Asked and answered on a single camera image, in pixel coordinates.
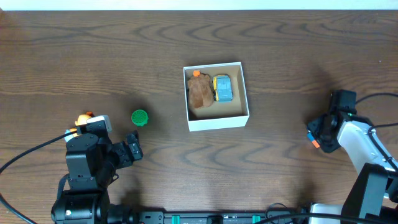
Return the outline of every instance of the blue toy car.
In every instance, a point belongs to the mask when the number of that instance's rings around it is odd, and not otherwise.
[[[214,100],[220,103],[232,101],[231,79],[227,75],[213,77]]]

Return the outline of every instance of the wooden table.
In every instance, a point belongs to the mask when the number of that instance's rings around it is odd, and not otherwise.
[[[73,126],[108,114],[118,142],[139,128],[144,159],[119,170],[113,203],[174,210],[264,210],[270,203],[343,203],[357,173],[344,150],[325,154],[305,123],[331,90],[397,92],[394,11],[3,12],[0,18],[0,164]],[[182,68],[242,62],[245,128],[189,133]],[[358,105],[375,124],[397,121],[397,99]],[[379,137],[398,156],[398,129]],[[65,142],[17,161],[3,196],[51,223]],[[0,223],[20,223],[0,207]]]

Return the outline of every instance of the small white box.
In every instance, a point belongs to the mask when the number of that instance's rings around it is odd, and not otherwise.
[[[193,76],[194,70],[200,70],[209,75],[211,79],[215,75],[227,74],[231,79],[232,102],[219,103],[215,101],[208,108],[191,110],[188,106],[187,82]],[[250,114],[241,62],[184,67],[183,75],[189,131],[235,128],[246,125]]]

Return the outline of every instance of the white backdrop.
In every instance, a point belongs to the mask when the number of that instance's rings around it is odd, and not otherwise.
[[[3,10],[398,9],[398,0],[0,0]]]

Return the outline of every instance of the green round object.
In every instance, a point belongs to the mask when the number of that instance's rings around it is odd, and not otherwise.
[[[136,110],[131,115],[131,121],[137,126],[144,126],[148,123],[148,114],[144,110]]]

